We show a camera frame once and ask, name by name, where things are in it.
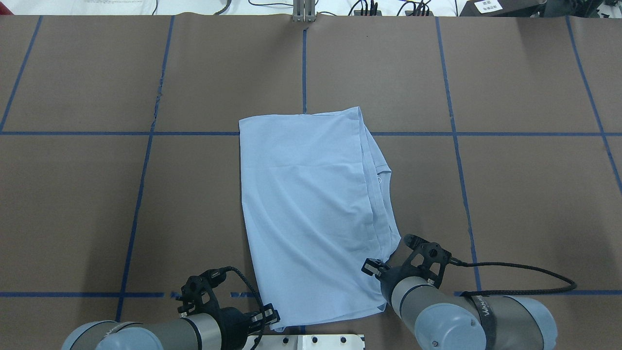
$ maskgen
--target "light blue cloth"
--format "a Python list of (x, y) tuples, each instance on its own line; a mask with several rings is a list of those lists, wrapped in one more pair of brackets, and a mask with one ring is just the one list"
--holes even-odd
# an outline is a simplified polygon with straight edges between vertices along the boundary
[(259, 292), (281, 322), (318, 324), (384, 309), (366, 258), (400, 240), (391, 170), (358, 107), (239, 121), (242, 207)]

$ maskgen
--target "fabric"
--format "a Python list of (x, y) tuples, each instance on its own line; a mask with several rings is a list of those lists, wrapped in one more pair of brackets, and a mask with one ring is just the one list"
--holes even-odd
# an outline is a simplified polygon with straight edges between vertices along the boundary
[(358, 107), (240, 120), (242, 206), (272, 329), (384, 310), (377, 279), (361, 272), (400, 240), (391, 169)]

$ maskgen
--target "metal bracket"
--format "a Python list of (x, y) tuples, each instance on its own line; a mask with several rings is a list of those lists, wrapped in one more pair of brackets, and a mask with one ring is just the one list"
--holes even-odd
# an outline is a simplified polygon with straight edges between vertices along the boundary
[[(257, 336), (249, 336), (243, 350), (249, 350)], [(263, 336), (259, 343), (263, 350), (364, 350), (365, 336), (362, 334), (318, 334)]]
[(294, 0), (294, 22), (315, 22), (315, 0)]

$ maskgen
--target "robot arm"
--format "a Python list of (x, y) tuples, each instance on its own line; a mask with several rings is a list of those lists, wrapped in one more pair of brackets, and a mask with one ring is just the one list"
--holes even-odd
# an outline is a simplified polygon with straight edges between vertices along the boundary
[[(236, 308), (220, 308), (213, 289), (229, 271), (244, 280), (255, 295), (259, 311), (242, 313)], [(204, 303), (206, 295), (209, 300)], [(160, 324), (87, 323), (69, 335), (62, 350), (237, 350), (246, 344), (249, 335), (257, 332), (256, 345), (259, 344), (264, 327), (279, 321), (279, 313), (272, 304), (262, 305), (259, 294), (233, 267), (191, 276), (177, 299), (183, 303), (177, 309), (179, 319)]]
[[(404, 237), (413, 250), (404, 264), (391, 268), (376, 259), (367, 259), (363, 272), (374, 275), (386, 301), (415, 335), (423, 350), (551, 350), (557, 327), (549, 310), (539, 301), (516, 296), (560, 293), (576, 288), (572, 280), (541, 268), (510, 263), (467, 264), (455, 258), (438, 243), (415, 235)], [(411, 265), (417, 255), (424, 261)], [(440, 265), (438, 274), (430, 270)], [(569, 285), (553, 290), (480, 291), (447, 296), (438, 290), (447, 264), (463, 267), (501, 265), (528, 268), (552, 275)]]

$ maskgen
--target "folded shirt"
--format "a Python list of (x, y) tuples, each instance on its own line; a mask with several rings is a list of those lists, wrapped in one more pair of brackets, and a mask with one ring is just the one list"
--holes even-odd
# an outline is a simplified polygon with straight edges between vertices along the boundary
[(384, 310), (366, 258), (400, 240), (391, 169), (358, 107), (239, 121), (242, 207), (259, 292), (281, 321), (318, 324)]

